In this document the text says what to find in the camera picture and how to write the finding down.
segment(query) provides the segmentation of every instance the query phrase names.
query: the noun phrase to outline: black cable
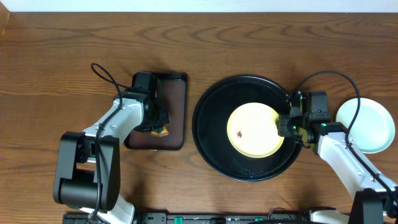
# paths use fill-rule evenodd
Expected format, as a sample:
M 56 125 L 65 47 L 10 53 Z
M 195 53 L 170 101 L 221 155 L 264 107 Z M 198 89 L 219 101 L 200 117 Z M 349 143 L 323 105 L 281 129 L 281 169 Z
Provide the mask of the black cable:
M 98 129 L 95 135 L 95 163 L 96 163 L 96 168 L 97 168 L 97 201 L 95 203 L 95 208 L 94 211 L 92 213 L 90 213 L 88 215 L 88 219 L 89 220 L 94 220 L 95 218 L 97 218 L 97 213 L 101 208 L 101 197 L 102 197 L 102 180 L 101 180 L 101 165 L 100 165 L 100 134 L 102 132 L 102 130 L 104 129 L 104 127 L 106 126 L 106 123 L 120 110 L 122 109 L 122 105 L 123 105 L 123 98 L 122 98 L 122 94 L 120 92 L 119 89 L 119 85 L 118 83 L 116 83 L 116 80 L 112 77 L 112 75 L 101 65 L 98 65 L 97 63 L 92 63 L 91 64 L 91 69 L 101 78 L 105 79 L 104 77 L 102 77 L 95 69 L 94 69 L 94 65 L 96 65 L 97 67 L 99 67 L 100 69 L 102 69 L 102 71 L 104 71 L 112 80 L 112 83 L 115 85 L 116 89 L 118 90 L 118 94 L 119 94 L 119 105 L 116 108 L 116 110 L 114 110 L 102 123 L 100 123 L 98 125 Z
M 271 220 L 272 214 L 273 214 L 274 211 L 277 210 L 277 209 L 282 209 L 283 211 L 286 211 L 286 209 L 284 209 L 284 208 L 282 208 L 282 207 L 274 208 L 274 209 L 272 209 L 272 210 L 269 212 L 269 214 L 268 214 L 268 220 Z
M 324 224 L 318 222 L 311 222 L 311 221 L 302 221 L 302 220 L 261 220 L 256 222 L 251 222 L 248 224 L 268 224 L 268 223 L 280 223 L 280 224 Z
M 354 155 L 354 157 L 359 161 L 359 163 L 362 164 L 362 166 L 373 176 L 373 178 L 378 181 L 387 191 L 387 193 L 389 194 L 389 196 L 392 199 L 392 203 L 394 203 L 394 201 L 396 202 L 396 204 L 398 204 L 398 198 L 394 195 L 394 193 L 392 193 L 391 189 L 387 186 L 386 183 L 384 183 L 380 177 L 379 174 L 374 173 L 374 171 L 357 155 L 357 153 L 354 151 L 353 147 L 351 146 L 351 143 L 349 143 L 348 141 L 348 136 L 349 136 L 349 132 L 351 131 L 351 128 L 354 125 L 354 122 L 356 120 L 356 117 L 358 116 L 359 113 L 359 108 L 361 107 L 361 97 L 359 95 L 359 90 L 358 87 L 355 85 L 354 80 L 352 80 L 349 76 L 347 76 L 344 73 L 341 72 L 337 72 L 337 71 L 333 71 L 333 70 L 326 70 L 326 71 L 322 71 L 322 72 L 317 72 L 314 73 L 310 76 L 308 76 L 307 78 L 305 78 L 303 81 L 300 82 L 300 84 L 298 84 L 297 88 L 295 89 L 295 91 L 293 92 L 293 94 L 295 94 L 299 88 L 306 82 L 308 81 L 310 78 L 315 77 L 317 75 L 323 75 L 323 74 L 337 74 L 337 75 L 341 75 L 342 77 L 346 78 L 354 87 L 355 89 L 355 93 L 356 93 L 356 97 L 358 98 L 358 105 L 356 107 L 356 111 L 353 117 L 353 120 L 351 121 L 351 123 L 348 126 L 347 129 L 347 133 L 346 133 L 346 137 L 345 137 L 345 141 L 346 141 L 346 145 L 348 147 L 348 149 L 351 151 L 351 153 Z
M 107 81 L 107 82 L 110 82 L 110 83 L 112 83 L 112 84 L 115 84 L 114 82 L 113 82 L 113 78 L 111 78 L 112 79 L 112 81 L 111 80 L 108 80 L 107 78 L 105 78 L 104 76 L 102 76 L 101 74 L 99 74 L 96 70 L 95 70 L 95 68 L 94 68 L 94 65 L 96 65 L 97 67 L 99 67 L 100 69 L 102 69 L 102 71 L 104 71 L 109 77 L 111 77 L 110 76 L 110 74 L 109 74 L 109 72 L 108 71 L 106 71 L 106 69 L 104 68 L 104 67 L 102 67 L 101 65 L 98 65 L 97 63 L 91 63 L 91 69 L 92 69 L 92 71 L 95 73 L 95 74 L 97 74 L 97 76 L 99 76 L 100 78 L 102 78 L 103 80 L 105 80 L 105 81 Z M 123 88 L 128 88 L 128 86 L 125 86 L 125 85 L 122 85 L 122 84 L 118 84 L 118 83 L 116 83 L 118 86 L 121 86 L 121 87 L 123 87 Z

